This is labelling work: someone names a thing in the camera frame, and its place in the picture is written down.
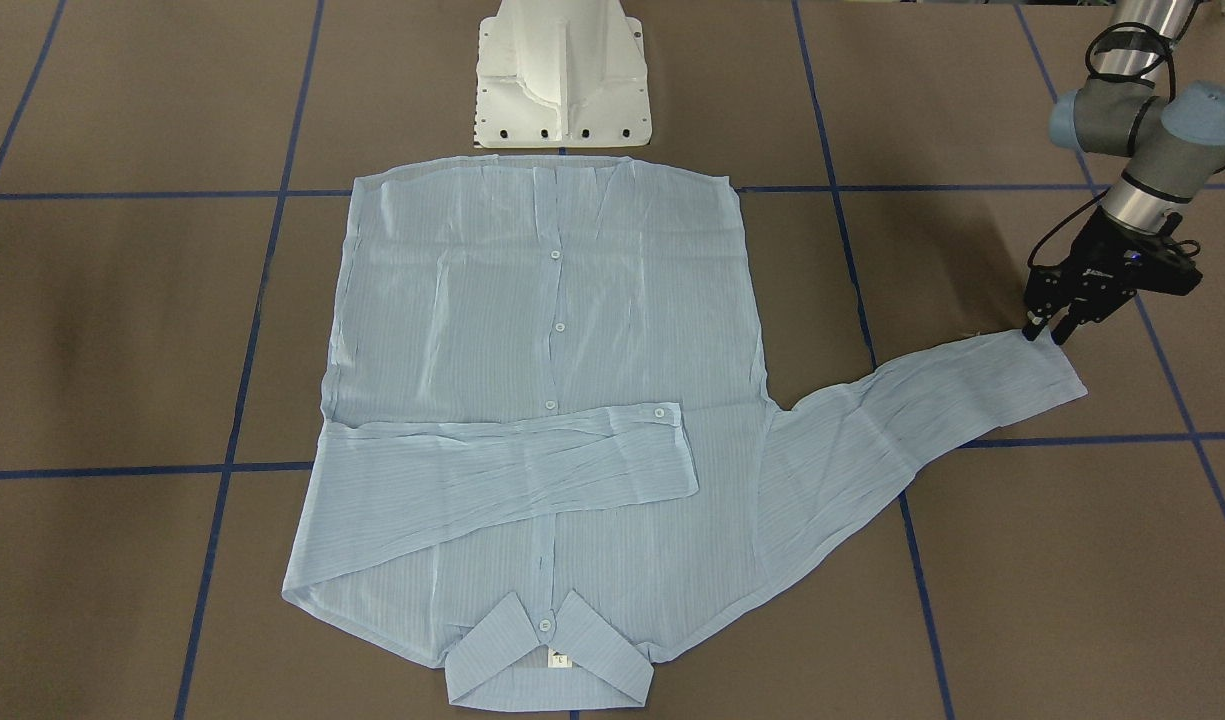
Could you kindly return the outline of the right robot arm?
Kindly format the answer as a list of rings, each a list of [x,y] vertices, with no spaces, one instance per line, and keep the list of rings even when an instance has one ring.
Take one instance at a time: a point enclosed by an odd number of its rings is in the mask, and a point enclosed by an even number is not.
[[[1063,345],[1140,291],[1185,296],[1200,284],[1200,242],[1175,233],[1205,184],[1225,171],[1225,86],[1176,84],[1176,47],[1197,9],[1194,1],[1120,1],[1087,47],[1087,82],[1055,102],[1055,144],[1127,164],[1078,209],[1084,224],[1065,260],[1027,260],[1027,340],[1049,334]]]

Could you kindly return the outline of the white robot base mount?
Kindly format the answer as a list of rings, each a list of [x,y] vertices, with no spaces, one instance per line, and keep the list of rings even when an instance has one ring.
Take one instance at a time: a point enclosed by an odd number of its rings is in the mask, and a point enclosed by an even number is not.
[[[620,1],[503,1],[478,28],[480,149],[627,149],[653,136],[646,33]]]

